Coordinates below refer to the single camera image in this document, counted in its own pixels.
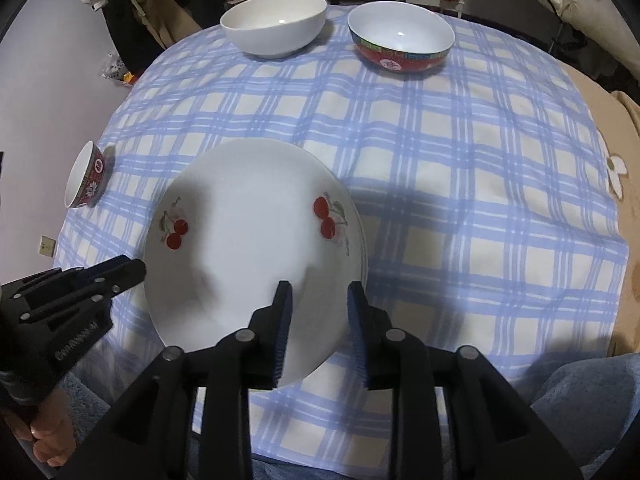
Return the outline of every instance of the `wall socket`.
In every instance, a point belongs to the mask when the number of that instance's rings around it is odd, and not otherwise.
[[[53,238],[46,236],[40,237],[40,249],[38,252],[43,256],[49,256],[53,258],[53,253],[56,250],[56,241]]]

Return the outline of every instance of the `white plate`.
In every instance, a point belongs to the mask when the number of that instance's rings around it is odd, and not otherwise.
[[[314,212],[325,193],[336,222],[331,239]],[[167,244],[175,246],[184,222],[188,231],[173,250]],[[330,227],[325,222],[325,235]],[[291,282],[279,386],[303,379],[335,351],[347,330],[347,287],[367,277],[364,235],[347,190],[310,153],[270,139],[230,140],[190,164],[156,208],[144,261],[154,326],[165,345],[186,351],[247,326],[255,309],[271,304],[278,282]]]

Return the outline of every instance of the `human hand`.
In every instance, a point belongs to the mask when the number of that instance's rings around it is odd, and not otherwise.
[[[60,388],[56,388],[38,406],[38,415],[33,419],[31,428],[12,412],[1,410],[0,413],[16,438],[37,439],[33,445],[33,454],[41,462],[52,467],[65,465],[76,450],[66,393]]]

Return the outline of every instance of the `red patterned bowl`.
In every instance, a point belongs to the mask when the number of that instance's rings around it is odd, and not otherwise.
[[[89,141],[76,158],[66,181],[65,206],[82,207],[98,194],[104,176],[104,156],[98,146]]]
[[[349,13],[360,53],[393,72],[418,72],[444,62],[456,40],[440,16],[404,2],[371,2]]]

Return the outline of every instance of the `table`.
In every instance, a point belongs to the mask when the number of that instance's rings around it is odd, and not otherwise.
[[[567,74],[523,41],[448,17],[456,43],[442,67],[387,72],[356,55],[349,10],[330,7],[320,36],[283,60],[243,55],[219,27],[168,49],[100,139],[113,174],[97,205],[68,213],[56,263],[142,256],[155,204],[199,153],[270,137],[310,151],[350,190],[367,295],[396,326],[441,348],[477,346],[524,396],[564,362],[603,356],[627,246]],[[143,287],[112,317],[77,370],[108,400],[161,349]],[[347,339],[304,381],[252,394],[254,451],[383,475],[390,396],[364,391],[354,369]]]

